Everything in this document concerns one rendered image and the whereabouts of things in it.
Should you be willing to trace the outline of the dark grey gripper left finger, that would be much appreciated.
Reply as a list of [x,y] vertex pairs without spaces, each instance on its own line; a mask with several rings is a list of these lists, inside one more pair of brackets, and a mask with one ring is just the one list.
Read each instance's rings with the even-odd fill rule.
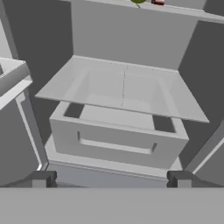
[[4,185],[16,188],[48,188],[56,187],[56,171],[34,171],[27,177]]

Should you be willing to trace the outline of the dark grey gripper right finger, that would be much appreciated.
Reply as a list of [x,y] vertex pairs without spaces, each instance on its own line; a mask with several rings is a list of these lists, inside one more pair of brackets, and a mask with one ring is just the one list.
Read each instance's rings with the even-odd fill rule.
[[220,187],[220,185],[198,178],[189,171],[168,171],[167,179],[168,179],[166,185],[167,187],[175,187],[175,188]]

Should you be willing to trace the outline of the grey fridge door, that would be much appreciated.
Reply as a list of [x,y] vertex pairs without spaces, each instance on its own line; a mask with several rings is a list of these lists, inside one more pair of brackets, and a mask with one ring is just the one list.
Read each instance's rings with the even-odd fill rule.
[[[21,60],[4,0],[0,0],[0,58]],[[34,116],[29,87],[0,110],[0,187],[48,166]]]
[[202,180],[224,186],[224,119],[185,169]]

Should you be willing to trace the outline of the white fridge drawer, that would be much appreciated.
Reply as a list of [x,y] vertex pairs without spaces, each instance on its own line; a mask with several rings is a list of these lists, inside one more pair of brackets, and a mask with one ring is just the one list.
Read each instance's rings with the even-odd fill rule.
[[[171,119],[173,132],[157,130],[151,115],[98,108],[62,101],[50,117],[56,151],[78,157],[102,159],[126,165],[168,169],[189,141],[183,123]],[[82,145],[83,138],[141,148],[157,148],[150,154],[138,154]]]

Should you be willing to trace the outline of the glass fridge shelf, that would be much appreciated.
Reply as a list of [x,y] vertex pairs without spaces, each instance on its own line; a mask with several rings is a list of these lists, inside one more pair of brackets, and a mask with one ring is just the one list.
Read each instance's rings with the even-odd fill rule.
[[179,72],[154,66],[74,55],[36,96],[201,123],[208,121]]
[[[74,4],[82,0],[60,0],[60,1]],[[204,10],[196,10],[196,9],[185,8],[185,7],[170,6],[167,4],[165,5],[156,5],[153,3],[137,4],[137,3],[131,2],[130,0],[84,0],[84,1],[101,3],[101,4],[113,4],[113,5],[125,6],[125,7],[134,8],[134,9],[140,9],[140,10],[159,11],[159,12],[178,14],[181,16],[197,18],[199,21],[212,22],[212,23],[224,25],[224,16],[208,13],[208,12],[205,12]]]

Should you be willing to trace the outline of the white door bin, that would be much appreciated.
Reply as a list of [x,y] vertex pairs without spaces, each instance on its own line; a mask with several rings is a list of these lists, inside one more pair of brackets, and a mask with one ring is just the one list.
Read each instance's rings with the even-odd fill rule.
[[30,69],[23,60],[0,58],[0,110],[32,84]]

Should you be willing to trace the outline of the green lime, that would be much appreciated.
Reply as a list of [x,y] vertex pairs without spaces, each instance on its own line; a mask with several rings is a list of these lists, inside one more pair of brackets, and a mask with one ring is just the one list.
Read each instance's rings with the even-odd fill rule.
[[130,0],[132,3],[136,4],[138,8],[140,8],[140,4],[146,2],[146,0]]

